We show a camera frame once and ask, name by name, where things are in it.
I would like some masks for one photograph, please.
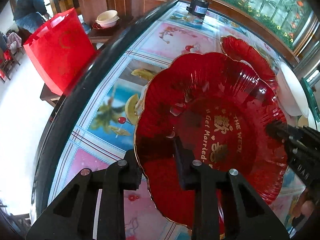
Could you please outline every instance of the gold rim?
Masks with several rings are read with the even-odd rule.
[[[258,52],[258,54],[260,55],[260,57],[262,57],[262,58],[267,62],[269,68],[272,70],[269,61],[267,61],[266,58],[263,57],[263,56],[261,55],[261,53],[260,53],[255,47],[249,45],[246,41],[244,41],[244,40],[242,40],[242,39],[239,39],[239,38],[236,38],[236,37],[234,37],[234,36],[232,36],[232,35],[221,36],[221,37],[220,37],[220,47],[221,47],[221,50],[223,51],[223,53],[224,53],[225,55],[227,55],[228,57],[230,57],[230,56],[225,52],[225,50],[224,50],[224,48],[223,48],[223,39],[224,39],[224,38],[227,39],[227,38],[229,38],[229,37],[233,37],[233,38],[235,38],[236,40],[243,41],[243,42],[246,43],[249,47],[253,48],[256,52]]]
[[[156,209],[160,212],[160,214],[161,214],[163,217],[165,217],[166,219],[168,219],[168,220],[171,221],[172,223],[175,223],[175,224],[177,224],[177,225],[185,226],[185,227],[187,227],[188,229],[191,229],[191,230],[192,230],[192,228],[189,228],[187,225],[177,223],[177,222],[171,220],[170,218],[166,217],[166,216],[163,215],[163,213],[158,209],[158,207],[157,207],[157,205],[156,205],[156,202],[155,202],[154,199],[153,199],[151,190],[150,190],[149,178],[148,178],[148,176],[146,175],[146,173],[145,173],[145,171],[144,171],[144,169],[143,169],[143,166],[140,164],[139,156],[138,156],[138,153],[137,153],[137,145],[136,145],[136,138],[137,138],[136,132],[137,132],[137,128],[138,128],[139,121],[140,121],[140,119],[141,119],[141,117],[142,117],[142,114],[143,114],[143,112],[144,112],[144,110],[145,110],[145,99],[146,99],[146,95],[147,95],[147,92],[148,92],[149,85],[151,84],[151,82],[153,81],[153,79],[154,79],[157,75],[159,75],[161,72],[164,72],[164,71],[168,70],[168,69],[171,67],[171,65],[172,65],[179,57],[181,57],[181,56],[183,56],[183,55],[184,55],[184,54],[179,55],[178,57],[176,57],[176,58],[171,62],[171,64],[169,65],[168,68],[162,69],[162,70],[161,70],[160,72],[158,72],[155,76],[153,76],[153,77],[151,78],[151,80],[148,82],[148,84],[147,84],[147,86],[146,86],[146,89],[145,89],[145,92],[144,92],[144,95],[143,95],[143,99],[142,99],[142,101],[143,101],[142,111],[141,111],[141,113],[139,114],[137,123],[136,123],[136,125],[135,125],[135,127],[134,127],[133,149],[134,149],[134,155],[136,156],[138,165],[140,166],[143,175],[146,177],[147,185],[148,185],[148,191],[149,191],[149,194],[150,194],[150,198],[151,198],[151,201],[154,203]]]

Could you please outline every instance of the white bowl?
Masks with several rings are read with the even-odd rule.
[[[291,116],[308,117],[309,107],[303,88],[293,71],[283,62],[279,64],[277,97]]]
[[[116,25],[117,21],[118,21],[119,17],[116,16],[115,21],[111,22],[111,23],[98,23],[102,28],[110,28]]]
[[[118,12],[116,10],[105,11],[98,15],[96,22],[98,24],[106,24],[114,22],[114,19],[118,16]]]
[[[312,112],[311,112],[310,109],[309,109],[308,118],[306,118],[306,117],[304,117],[304,116],[301,116],[301,117],[299,118],[299,120],[298,120],[298,126],[300,126],[300,127],[309,126],[309,127],[311,127],[312,129],[317,130],[316,122],[315,122],[315,119],[313,118],[313,115],[312,115]]]

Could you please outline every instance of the wooden cabinet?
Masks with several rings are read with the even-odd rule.
[[[107,0],[78,0],[83,20],[92,25],[97,16],[108,10]]]
[[[109,10],[116,10],[119,17],[131,16],[131,0],[108,0]]]
[[[163,2],[166,2],[167,0],[143,0],[143,13],[147,13],[148,11],[151,11],[153,8],[158,7]]]

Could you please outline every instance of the tiled floor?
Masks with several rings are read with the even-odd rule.
[[[35,153],[53,110],[41,101],[44,82],[26,54],[11,81],[0,84],[0,192],[9,211],[29,213]]]

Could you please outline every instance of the red fruit plate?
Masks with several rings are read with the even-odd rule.
[[[119,25],[119,20],[117,21],[116,25],[112,26],[112,27],[107,27],[107,28],[104,28],[104,27],[101,27],[100,24],[98,24],[97,22],[95,22],[93,25],[92,25],[92,28],[96,29],[96,30],[106,30],[106,29],[110,29],[110,28],[113,28],[115,26],[118,26]]]
[[[179,186],[174,136],[213,169],[237,169],[272,203],[287,168],[283,145],[265,132],[273,120],[285,121],[274,92],[251,67],[224,54],[184,54],[157,74],[145,94],[134,148],[162,215],[192,228],[195,194]]]
[[[258,76],[276,93],[278,88],[276,75],[272,71],[269,62],[254,47],[233,36],[222,36],[220,38],[220,46],[222,51],[232,59],[248,62]]]

